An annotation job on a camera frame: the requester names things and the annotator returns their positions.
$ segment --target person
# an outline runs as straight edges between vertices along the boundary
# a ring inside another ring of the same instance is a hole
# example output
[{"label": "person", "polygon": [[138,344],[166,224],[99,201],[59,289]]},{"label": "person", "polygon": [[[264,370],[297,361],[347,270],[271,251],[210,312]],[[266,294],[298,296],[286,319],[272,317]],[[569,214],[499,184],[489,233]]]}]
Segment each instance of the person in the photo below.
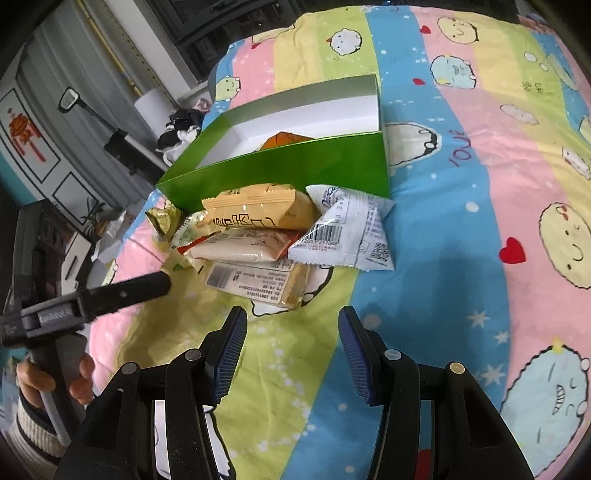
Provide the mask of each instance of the person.
[{"label": "person", "polygon": [[[85,354],[80,360],[80,376],[70,384],[70,395],[88,405],[94,398],[92,373],[95,363]],[[16,418],[5,437],[12,451],[35,480],[50,480],[66,452],[56,436],[43,407],[40,392],[52,392],[55,380],[25,359],[17,365],[20,398]]]}]

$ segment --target curtain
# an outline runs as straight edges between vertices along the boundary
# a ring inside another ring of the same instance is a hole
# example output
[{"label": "curtain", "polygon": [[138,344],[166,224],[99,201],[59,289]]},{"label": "curtain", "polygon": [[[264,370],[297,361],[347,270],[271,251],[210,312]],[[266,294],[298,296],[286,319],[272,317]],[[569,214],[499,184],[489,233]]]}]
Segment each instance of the curtain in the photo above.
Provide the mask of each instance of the curtain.
[{"label": "curtain", "polygon": [[[159,81],[145,65],[102,0],[85,2],[93,19],[142,93]],[[71,86],[109,123],[148,148],[155,138],[134,107],[133,92],[103,48],[76,0],[66,0],[34,31],[25,46],[17,83],[31,110],[76,171],[112,207],[146,199],[152,187],[103,146],[111,133],[76,106],[62,114],[57,104]]]}]

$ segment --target red heart print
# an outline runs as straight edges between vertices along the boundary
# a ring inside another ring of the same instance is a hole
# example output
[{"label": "red heart print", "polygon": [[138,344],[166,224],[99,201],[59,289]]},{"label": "red heart print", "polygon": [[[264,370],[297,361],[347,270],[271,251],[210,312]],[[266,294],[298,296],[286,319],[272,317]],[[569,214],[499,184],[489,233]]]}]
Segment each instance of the red heart print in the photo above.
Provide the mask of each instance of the red heart print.
[{"label": "red heart print", "polygon": [[501,248],[499,258],[507,264],[523,263],[526,260],[520,241],[512,236],[507,239],[506,247]]}]

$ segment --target screw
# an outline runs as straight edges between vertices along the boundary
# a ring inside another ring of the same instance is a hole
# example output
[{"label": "screw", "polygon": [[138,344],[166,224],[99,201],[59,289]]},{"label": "screw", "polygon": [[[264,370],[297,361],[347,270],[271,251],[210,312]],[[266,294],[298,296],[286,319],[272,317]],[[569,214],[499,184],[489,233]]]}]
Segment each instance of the screw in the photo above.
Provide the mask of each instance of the screw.
[{"label": "screw", "polygon": [[389,348],[384,352],[384,357],[386,357],[388,360],[400,360],[402,358],[402,354],[398,350]]},{"label": "screw", "polygon": [[190,362],[194,362],[195,360],[199,360],[201,358],[201,350],[197,348],[191,348],[185,352],[185,358]]},{"label": "screw", "polygon": [[457,375],[462,375],[466,371],[466,367],[464,367],[461,363],[453,362],[449,365],[449,370]]},{"label": "screw", "polygon": [[131,375],[133,372],[135,372],[138,369],[138,366],[133,363],[130,362],[128,364],[125,364],[122,368],[121,371],[123,372],[124,375]]}]

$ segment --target nutrition label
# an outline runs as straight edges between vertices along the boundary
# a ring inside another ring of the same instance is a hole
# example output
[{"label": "nutrition label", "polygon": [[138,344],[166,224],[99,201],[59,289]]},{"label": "nutrition label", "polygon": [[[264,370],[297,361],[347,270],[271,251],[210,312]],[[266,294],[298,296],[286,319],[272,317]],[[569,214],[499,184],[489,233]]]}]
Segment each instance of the nutrition label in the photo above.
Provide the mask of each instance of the nutrition label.
[{"label": "nutrition label", "polygon": [[[209,287],[218,288],[252,300],[278,304],[290,277],[289,271],[281,271],[278,267],[284,267],[284,262],[290,261],[277,262],[281,263],[276,265],[275,268],[247,267],[245,265],[216,262],[206,284]],[[293,269],[293,262],[291,262],[290,269]]]}]

